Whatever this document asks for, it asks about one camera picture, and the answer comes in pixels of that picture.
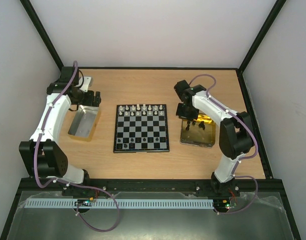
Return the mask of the black rook piece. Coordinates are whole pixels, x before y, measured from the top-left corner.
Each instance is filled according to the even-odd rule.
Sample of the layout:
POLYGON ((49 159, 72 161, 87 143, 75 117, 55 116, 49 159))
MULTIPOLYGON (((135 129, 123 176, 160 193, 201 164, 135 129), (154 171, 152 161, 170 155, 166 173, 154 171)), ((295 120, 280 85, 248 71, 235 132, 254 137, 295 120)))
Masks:
POLYGON ((123 148, 123 145, 122 145, 121 143, 118 143, 118 144, 116 145, 116 148, 117 148, 117 149, 122 149, 122 148, 123 148))

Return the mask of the gold tin with black pieces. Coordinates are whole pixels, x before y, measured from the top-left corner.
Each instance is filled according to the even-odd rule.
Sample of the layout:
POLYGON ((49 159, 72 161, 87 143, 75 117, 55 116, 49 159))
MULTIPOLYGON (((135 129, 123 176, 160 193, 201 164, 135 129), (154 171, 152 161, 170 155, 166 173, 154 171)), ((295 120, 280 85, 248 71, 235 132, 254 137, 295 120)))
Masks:
POLYGON ((197 119, 181 122, 181 144, 212 148, 216 142, 216 124, 206 114, 199 114, 197 119))

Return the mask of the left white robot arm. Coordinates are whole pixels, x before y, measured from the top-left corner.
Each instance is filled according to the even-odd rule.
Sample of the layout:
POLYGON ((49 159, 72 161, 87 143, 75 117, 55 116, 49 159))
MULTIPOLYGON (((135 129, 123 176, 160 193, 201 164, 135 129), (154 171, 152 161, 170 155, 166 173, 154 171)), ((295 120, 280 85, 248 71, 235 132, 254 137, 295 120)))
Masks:
POLYGON ((86 184, 87 170, 69 163, 59 146, 60 133, 68 112, 74 113, 68 135, 89 142, 100 117, 101 93, 89 88, 93 79, 84 76, 78 62, 64 66, 59 78, 46 89, 46 105, 39 124, 28 141, 19 144, 19 153, 28 175, 40 188, 51 182, 67 186, 86 184))

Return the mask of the silver gold tin lid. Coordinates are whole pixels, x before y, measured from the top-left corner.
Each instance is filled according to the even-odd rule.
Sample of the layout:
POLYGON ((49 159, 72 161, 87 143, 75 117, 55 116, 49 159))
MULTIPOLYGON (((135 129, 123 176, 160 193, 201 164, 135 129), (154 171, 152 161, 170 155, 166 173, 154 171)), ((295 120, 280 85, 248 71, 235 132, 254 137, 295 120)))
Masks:
POLYGON ((80 105, 75 113, 68 135, 74 140, 90 142, 101 115, 99 106, 80 105))

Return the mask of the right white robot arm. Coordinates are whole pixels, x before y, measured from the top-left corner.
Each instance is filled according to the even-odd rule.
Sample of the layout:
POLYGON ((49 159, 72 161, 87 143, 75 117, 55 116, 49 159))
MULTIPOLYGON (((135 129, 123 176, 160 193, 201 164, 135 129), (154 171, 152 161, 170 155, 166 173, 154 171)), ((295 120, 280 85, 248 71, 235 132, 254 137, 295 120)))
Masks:
POLYGON ((199 112, 203 112, 219 127, 222 157, 211 175, 210 185, 215 195, 223 196, 234 190, 235 171, 241 161, 258 154, 251 117, 245 111, 237 112, 225 106, 200 84, 190 86, 186 80, 181 80, 175 84, 174 90, 181 101, 176 110, 180 119, 197 120, 199 112))

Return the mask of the black silver chess board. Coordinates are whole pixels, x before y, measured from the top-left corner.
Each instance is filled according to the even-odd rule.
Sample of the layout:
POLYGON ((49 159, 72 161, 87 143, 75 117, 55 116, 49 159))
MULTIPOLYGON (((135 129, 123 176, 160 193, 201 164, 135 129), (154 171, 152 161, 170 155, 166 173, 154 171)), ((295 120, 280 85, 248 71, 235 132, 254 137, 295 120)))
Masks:
POLYGON ((168 115, 166 104, 121 104, 116 106, 114 153, 158 153, 169 152, 168 115), (119 115, 119 107, 123 106, 123 115, 119 115))

